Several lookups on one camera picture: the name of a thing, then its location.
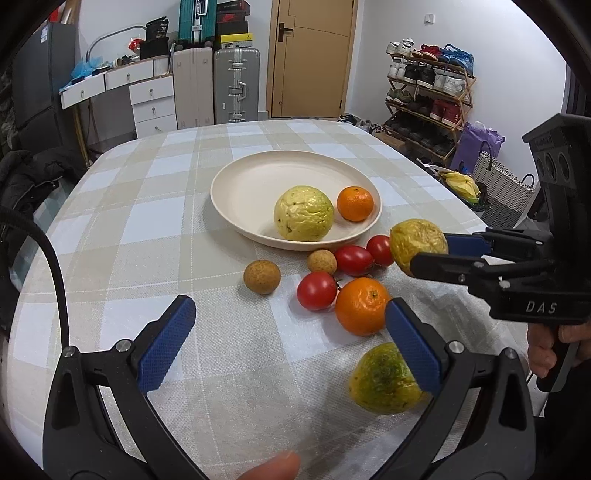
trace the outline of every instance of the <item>door handle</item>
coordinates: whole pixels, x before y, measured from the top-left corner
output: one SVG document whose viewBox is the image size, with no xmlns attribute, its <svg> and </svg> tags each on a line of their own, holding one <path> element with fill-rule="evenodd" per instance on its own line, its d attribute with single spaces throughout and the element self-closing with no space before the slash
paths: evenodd
<svg viewBox="0 0 591 480">
<path fill-rule="evenodd" d="M 279 22 L 279 34 L 277 35 L 277 41 L 283 42 L 283 33 L 284 32 L 293 32 L 293 28 L 286 28 L 284 22 Z"/>
</svg>

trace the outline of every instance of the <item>white drawer unit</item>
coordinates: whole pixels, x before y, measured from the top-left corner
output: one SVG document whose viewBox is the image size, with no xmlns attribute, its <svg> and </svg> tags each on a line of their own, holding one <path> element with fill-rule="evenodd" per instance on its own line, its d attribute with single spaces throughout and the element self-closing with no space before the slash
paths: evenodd
<svg viewBox="0 0 591 480">
<path fill-rule="evenodd" d="M 105 91 L 105 74 L 82 80 L 61 94 L 61 107 L 68 108 Z"/>
<path fill-rule="evenodd" d="M 129 86 L 132 105 L 170 96 L 174 96 L 172 75 Z"/>
<path fill-rule="evenodd" d="M 125 67 L 110 70 L 105 74 L 105 87 L 107 90 L 121 87 L 154 76 L 154 63 L 152 60 L 141 61 Z"/>
<path fill-rule="evenodd" d="M 155 120 L 146 120 L 135 124 L 135 131 L 138 138 L 149 137 L 164 132 L 172 132 L 177 129 L 177 116 L 169 115 Z"/>
<path fill-rule="evenodd" d="M 151 102 L 143 102 L 134 105 L 134 120 L 138 124 L 146 120 L 153 120 L 164 116 L 174 115 L 174 97 L 159 98 Z"/>
</svg>

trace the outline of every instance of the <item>purple bag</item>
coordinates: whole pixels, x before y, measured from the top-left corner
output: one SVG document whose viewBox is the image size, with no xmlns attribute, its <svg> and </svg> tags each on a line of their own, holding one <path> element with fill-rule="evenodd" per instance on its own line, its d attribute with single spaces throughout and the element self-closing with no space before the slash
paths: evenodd
<svg viewBox="0 0 591 480">
<path fill-rule="evenodd" d="M 495 130 L 486 128 L 484 125 L 477 127 L 467 122 L 450 169 L 460 171 L 460 164 L 463 163 L 462 173 L 472 173 L 482 151 L 482 144 L 487 143 L 491 157 L 497 158 L 504 141 L 505 137 L 500 136 Z"/>
</svg>

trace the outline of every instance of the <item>silver suitcase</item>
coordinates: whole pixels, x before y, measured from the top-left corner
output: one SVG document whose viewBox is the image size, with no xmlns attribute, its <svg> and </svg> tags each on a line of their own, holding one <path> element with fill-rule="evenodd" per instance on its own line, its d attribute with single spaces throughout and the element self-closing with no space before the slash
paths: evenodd
<svg viewBox="0 0 591 480">
<path fill-rule="evenodd" d="M 258 120 L 261 55 L 256 48 L 223 48 L 213 62 L 217 124 Z"/>
</svg>

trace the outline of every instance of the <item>black cable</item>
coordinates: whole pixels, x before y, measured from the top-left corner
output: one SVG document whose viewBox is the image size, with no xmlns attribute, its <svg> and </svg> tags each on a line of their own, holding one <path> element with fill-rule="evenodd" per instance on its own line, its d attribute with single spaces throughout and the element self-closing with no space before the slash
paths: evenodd
<svg viewBox="0 0 591 480">
<path fill-rule="evenodd" d="M 23 217 L 20 213 L 0 206 L 0 223 L 6 223 L 30 236 L 37 244 L 47 259 L 49 270 L 56 288 L 57 314 L 60 320 L 61 349 L 70 346 L 70 330 L 68 327 L 68 309 L 66 304 L 66 288 L 61 276 L 60 263 L 47 235 L 36 224 Z"/>
</svg>

